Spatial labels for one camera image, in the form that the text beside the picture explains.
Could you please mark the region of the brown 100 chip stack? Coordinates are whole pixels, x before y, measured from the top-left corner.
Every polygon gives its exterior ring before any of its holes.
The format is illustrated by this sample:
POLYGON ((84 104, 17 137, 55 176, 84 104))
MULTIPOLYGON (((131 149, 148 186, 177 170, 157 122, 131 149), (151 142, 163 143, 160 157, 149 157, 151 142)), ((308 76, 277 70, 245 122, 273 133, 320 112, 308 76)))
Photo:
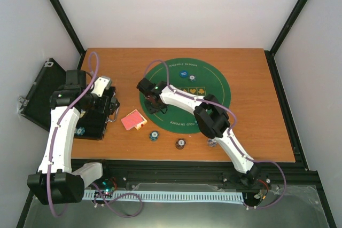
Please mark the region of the brown 100 chip stack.
POLYGON ((183 138, 178 139, 175 144, 178 150, 184 149, 185 145, 186 145, 186 141, 183 138))

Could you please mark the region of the black poker chip case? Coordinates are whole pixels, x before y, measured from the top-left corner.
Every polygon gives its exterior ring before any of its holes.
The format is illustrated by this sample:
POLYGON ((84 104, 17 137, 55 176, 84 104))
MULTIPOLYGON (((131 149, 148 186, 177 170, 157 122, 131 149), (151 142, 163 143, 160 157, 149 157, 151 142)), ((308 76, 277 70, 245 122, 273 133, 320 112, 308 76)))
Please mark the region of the black poker chip case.
MULTIPOLYGON (((87 87, 87 79, 92 75, 83 70, 65 71, 54 59, 46 61, 34 84, 25 98, 20 98, 19 114, 46 131, 50 130, 51 108, 68 106, 87 87)), ((110 113, 92 110, 95 101, 100 98, 91 93, 94 86, 87 91, 75 107, 81 112, 76 128, 84 127, 85 133, 77 139, 101 140, 110 121, 110 113)), ((111 85, 104 91, 105 96, 115 96, 116 89, 111 85)))

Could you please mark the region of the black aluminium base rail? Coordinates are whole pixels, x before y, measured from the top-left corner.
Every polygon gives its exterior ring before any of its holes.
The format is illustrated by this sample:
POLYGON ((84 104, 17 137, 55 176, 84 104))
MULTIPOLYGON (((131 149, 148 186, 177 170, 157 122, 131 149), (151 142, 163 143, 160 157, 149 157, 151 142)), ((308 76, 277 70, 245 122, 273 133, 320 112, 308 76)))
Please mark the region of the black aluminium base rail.
POLYGON ((296 163, 280 163, 280 168, 270 163, 260 164, 261 172, 249 187, 241 183, 240 174, 230 162, 104 160, 103 164, 104 176, 126 189, 140 183, 208 184, 252 192, 262 189, 262 182, 267 179, 271 187, 282 187, 284 184, 321 186, 316 171, 309 171, 296 163))

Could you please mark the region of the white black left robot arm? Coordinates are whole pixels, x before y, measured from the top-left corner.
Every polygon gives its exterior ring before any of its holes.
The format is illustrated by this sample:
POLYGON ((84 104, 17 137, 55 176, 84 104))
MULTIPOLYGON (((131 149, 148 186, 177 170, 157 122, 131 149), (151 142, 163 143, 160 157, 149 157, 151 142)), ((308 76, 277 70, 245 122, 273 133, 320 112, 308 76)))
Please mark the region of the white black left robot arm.
POLYGON ((112 80, 93 75, 87 82, 83 70, 68 70, 65 84, 50 97, 50 132, 41 164, 29 175, 27 185, 41 204, 78 203, 92 182, 98 186, 110 183, 111 173, 101 162, 84 164, 72 170, 71 153, 74 138, 101 140, 110 116, 120 103, 112 80))

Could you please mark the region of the black frame post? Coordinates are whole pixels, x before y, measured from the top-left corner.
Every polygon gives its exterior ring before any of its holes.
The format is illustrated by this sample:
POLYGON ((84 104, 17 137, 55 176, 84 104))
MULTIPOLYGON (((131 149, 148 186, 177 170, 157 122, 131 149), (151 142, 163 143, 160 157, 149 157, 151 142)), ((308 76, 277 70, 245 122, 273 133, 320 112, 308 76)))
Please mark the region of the black frame post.
POLYGON ((79 37, 77 36, 76 31, 74 30, 60 0, 49 0, 52 7, 54 8, 57 16, 59 17, 61 23, 63 24, 67 34, 69 35, 73 45, 75 46, 78 54, 80 56, 84 56, 86 53, 86 50, 84 49, 79 37))
POLYGON ((285 24, 283 25, 278 36, 276 37, 271 49, 269 50, 270 55, 272 57, 274 57, 276 55, 276 53, 278 52, 278 50, 280 49, 282 43, 286 39, 286 37, 289 34, 292 26, 296 22, 297 18, 299 17, 300 13, 304 9, 307 2, 308 2, 308 0, 297 0, 292 11, 290 12, 285 24))

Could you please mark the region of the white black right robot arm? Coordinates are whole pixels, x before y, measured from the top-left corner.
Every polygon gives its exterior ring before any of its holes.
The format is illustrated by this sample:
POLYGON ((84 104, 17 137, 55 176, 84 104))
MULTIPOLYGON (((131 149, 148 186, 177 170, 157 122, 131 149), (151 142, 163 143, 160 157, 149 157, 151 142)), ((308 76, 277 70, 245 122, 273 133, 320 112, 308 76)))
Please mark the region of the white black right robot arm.
POLYGON ((196 96, 168 82, 155 84, 146 78, 142 78, 136 88, 144 96, 144 104, 150 114, 165 114, 169 106, 192 114, 200 132, 217 142, 231 159, 235 170, 240 173, 240 184, 246 188, 254 185, 260 168, 235 136, 228 117, 231 111, 222 106, 214 95, 196 96))

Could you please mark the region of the blue 10 chip stack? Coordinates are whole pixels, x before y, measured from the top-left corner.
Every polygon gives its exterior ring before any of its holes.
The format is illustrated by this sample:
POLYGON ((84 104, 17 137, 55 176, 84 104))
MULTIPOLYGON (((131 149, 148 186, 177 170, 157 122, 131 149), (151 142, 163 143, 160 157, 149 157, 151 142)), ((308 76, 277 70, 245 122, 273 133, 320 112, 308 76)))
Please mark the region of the blue 10 chip stack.
POLYGON ((207 144, 209 147, 215 147, 217 145, 217 141, 215 139, 208 139, 207 144))

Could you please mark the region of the red playing card deck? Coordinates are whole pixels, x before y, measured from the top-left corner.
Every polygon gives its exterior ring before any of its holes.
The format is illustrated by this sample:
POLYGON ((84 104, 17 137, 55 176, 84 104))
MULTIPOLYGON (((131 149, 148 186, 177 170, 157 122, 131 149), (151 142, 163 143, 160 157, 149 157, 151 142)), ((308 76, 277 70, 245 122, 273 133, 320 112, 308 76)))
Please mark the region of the red playing card deck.
POLYGON ((141 122, 143 122, 143 118, 138 110, 132 111, 131 113, 129 113, 121 119, 121 123, 123 124, 126 130, 132 129, 141 122))

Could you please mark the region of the black right frame post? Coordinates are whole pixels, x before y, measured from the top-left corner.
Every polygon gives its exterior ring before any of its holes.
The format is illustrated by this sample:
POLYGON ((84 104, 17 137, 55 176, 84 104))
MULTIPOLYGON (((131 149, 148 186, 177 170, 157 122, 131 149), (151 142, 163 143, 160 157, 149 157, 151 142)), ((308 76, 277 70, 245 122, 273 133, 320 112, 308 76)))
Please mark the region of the black right frame post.
POLYGON ((292 11, 290 12, 285 24, 283 25, 278 36, 276 37, 271 49, 269 50, 270 55, 272 57, 274 57, 276 55, 276 53, 278 52, 278 50, 280 49, 282 43, 286 39, 286 37, 289 34, 292 26, 296 22, 297 18, 299 17, 300 13, 304 9, 307 2, 308 2, 308 0, 297 0, 292 11))

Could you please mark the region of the chips inside case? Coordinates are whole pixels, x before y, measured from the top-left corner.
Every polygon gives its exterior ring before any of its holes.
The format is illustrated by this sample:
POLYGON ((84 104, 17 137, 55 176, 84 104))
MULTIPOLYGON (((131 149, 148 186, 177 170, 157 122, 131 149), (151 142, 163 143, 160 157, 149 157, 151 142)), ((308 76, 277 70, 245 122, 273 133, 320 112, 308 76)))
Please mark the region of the chips inside case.
POLYGON ((84 135, 84 133, 85 133, 85 128, 84 127, 75 128, 74 134, 76 136, 82 136, 82 135, 84 135))

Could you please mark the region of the yellow card box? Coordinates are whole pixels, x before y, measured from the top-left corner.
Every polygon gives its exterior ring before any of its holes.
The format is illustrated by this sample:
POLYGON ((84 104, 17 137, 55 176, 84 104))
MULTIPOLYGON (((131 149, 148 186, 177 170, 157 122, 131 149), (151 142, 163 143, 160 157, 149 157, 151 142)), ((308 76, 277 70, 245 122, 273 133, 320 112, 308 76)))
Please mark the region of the yellow card box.
POLYGON ((138 114, 142 118, 142 121, 135 125, 136 130, 139 130, 141 127, 147 124, 147 119, 137 109, 132 111, 132 113, 138 114))

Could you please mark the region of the blue small blind button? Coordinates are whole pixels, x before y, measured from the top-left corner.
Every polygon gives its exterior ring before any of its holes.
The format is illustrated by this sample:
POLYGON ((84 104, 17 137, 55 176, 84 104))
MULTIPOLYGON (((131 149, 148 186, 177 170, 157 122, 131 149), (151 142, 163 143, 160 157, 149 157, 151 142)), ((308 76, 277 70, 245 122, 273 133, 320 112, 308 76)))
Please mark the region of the blue small blind button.
POLYGON ((179 76, 180 76, 181 78, 186 78, 186 77, 189 76, 189 73, 188 73, 187 70, 182 70, 182 71, 179 72, 179 76))

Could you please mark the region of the round green poker mat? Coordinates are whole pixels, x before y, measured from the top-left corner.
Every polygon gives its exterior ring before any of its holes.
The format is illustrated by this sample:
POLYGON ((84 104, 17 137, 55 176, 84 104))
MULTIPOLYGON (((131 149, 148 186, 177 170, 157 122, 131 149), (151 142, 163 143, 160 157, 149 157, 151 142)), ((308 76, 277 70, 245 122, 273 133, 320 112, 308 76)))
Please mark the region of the round green poker mat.
POLYGON ((205 123, 228 122, 231 90, 217 68, 193 58, 154 64, 137 85, 142 109, 150 121, 178 134, 199 133, 205 123))

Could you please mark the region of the teal 50 chip stack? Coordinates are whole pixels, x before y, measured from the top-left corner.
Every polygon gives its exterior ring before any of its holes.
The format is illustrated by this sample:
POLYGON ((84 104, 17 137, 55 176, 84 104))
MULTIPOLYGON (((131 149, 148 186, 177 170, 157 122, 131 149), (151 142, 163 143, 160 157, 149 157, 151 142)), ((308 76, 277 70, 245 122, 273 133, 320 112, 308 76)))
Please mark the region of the teal 50 chip stack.
POLYGON ((149 134, 150 141, 157 141, 159 138, 159 132, 154 130, 149 134))

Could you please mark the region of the black left frame post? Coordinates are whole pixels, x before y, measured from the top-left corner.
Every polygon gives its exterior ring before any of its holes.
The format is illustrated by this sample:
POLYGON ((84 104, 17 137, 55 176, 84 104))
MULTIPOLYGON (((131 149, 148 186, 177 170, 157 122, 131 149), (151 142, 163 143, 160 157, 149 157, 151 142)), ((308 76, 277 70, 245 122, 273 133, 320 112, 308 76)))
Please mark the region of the black left frame post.
POLYGON ((79 37, 77 36, 76 31, 74 30, 60 0, 49 0, 52 7, 54 8, 57 16, 59 17, 61 23, 63 24, 67 34, 69 35, 73 45, 75 46, 78 54, 80 56, 84 56, 86 53, 86 50, 84 49, 79 37))

